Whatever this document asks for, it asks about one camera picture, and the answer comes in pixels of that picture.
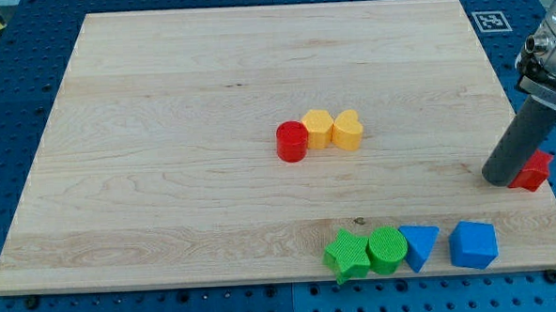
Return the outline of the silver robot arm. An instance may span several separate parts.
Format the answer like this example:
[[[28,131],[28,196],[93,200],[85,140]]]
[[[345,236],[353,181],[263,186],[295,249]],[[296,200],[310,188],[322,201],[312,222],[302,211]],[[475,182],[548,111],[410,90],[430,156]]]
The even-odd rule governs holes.
[[[536,101],[556,110],[556,0],[520,50],[515,67],[518,86]]]

